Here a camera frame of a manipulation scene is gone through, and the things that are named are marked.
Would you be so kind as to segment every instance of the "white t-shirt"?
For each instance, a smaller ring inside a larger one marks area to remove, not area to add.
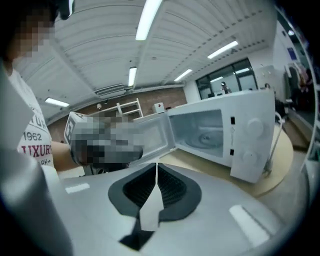
[[[52,138],[34,93],[16,70],[13,70],[8,78],[15,90],[34,112],[22,134],[17,148],[18,152],[36,158],[41,165],[54,167],[51,148]]]

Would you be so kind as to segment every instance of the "wooden table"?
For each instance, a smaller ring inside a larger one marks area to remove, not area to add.
[[[274,126],[272,147],[280,130]],[[294,157],[294,149],[287,134],[282,130],[273,154],[272,172],[269,176],[262,175],[255,184],[230,176],[230,167],[206,160],[202,157],[177,149],[161,157],[159,163],[180,166],[199,173],[208,174],[237,185],[250,195],[258,198],[274,189],[290,170]]]

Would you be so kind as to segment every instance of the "small white box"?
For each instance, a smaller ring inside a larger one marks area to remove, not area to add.
[[[162,102],[156,103],[152,106],[153,113],[165,112],[165,107]]]

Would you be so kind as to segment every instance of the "window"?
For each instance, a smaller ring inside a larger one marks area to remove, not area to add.
[[[197,80],[196,84],[198,86],[200,97],[202,100],[212,97],[212,89],[207,76]]]
[[[258,89],[255,73],[248,59],[238,61],[198,79],[196,84],[201,99],[224,94],[222,82],[229,87],[232,93]]]

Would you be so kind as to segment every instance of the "brick wall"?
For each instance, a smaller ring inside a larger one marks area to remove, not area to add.
[[[134,93],[130,95],[125,95],[119,98],[113,98],[108,101],[107,104],[101,103],[102,109],[108,109],[117,105],[117,103],[124,104],[129,102],[134,102],[136,98],[139,99],[142,113],[144,116],[148,116],[153,113],[152,106],[155,103],[162,102],[164,108],[171,107],[174,108],[179,105],[186,104],[186,97],[183,88],[170,88],[170,89],[160,89],[153,91],[146,91],[141,93]],[[127,107],[124,109],[125,112],[136,109],[135,106]],[[97,112],[97,104],[87,106],[85,108],[79,109],[76,112],[82,114],[92,114]],[[139,113],[134,113],[130,115],[131,118],[139,117]],[[65,116],[58,121],[50,124],[48,126],[49,132],[51,134],[52,140],[55,142],[64,141],[64,131],[66,127],[68,116]]]

